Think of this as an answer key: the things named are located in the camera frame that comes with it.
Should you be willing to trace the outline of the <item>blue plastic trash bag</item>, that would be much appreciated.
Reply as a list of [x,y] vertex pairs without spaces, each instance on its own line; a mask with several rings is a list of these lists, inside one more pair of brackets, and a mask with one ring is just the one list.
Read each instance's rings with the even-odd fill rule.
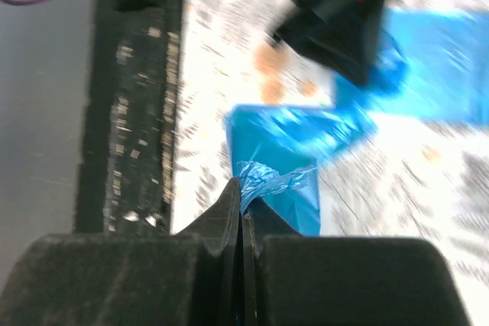
[[333,104],[237,105],[225,117],[241,211],[263,199],[319,233],[319,166],[376,131],[374,116],[488,124],[488,14],[390,11],[365,89],[334,75]]

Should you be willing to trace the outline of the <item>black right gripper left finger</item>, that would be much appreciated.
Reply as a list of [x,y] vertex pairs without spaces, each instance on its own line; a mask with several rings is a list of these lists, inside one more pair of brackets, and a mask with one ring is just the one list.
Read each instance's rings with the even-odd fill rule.
[[233,325],[240,187],[175,235],[55,234],[1,294],[3,325]]

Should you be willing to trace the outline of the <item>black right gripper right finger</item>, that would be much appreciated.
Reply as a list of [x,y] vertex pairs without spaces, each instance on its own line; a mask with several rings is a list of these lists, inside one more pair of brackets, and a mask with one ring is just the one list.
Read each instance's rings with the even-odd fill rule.
[[264,203],[242,220],[243,325],[467,325],[428,241],[305,237]]

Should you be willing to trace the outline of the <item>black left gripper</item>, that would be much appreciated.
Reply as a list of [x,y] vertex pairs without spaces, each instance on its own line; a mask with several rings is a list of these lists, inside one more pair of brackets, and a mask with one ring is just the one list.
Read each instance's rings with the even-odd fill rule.
[[384,0],[353,2],[328,21],[307,9],[321,0],[290,1],[292,12],[274,30],[273,40],[356,86],[367,85],[377,55]]

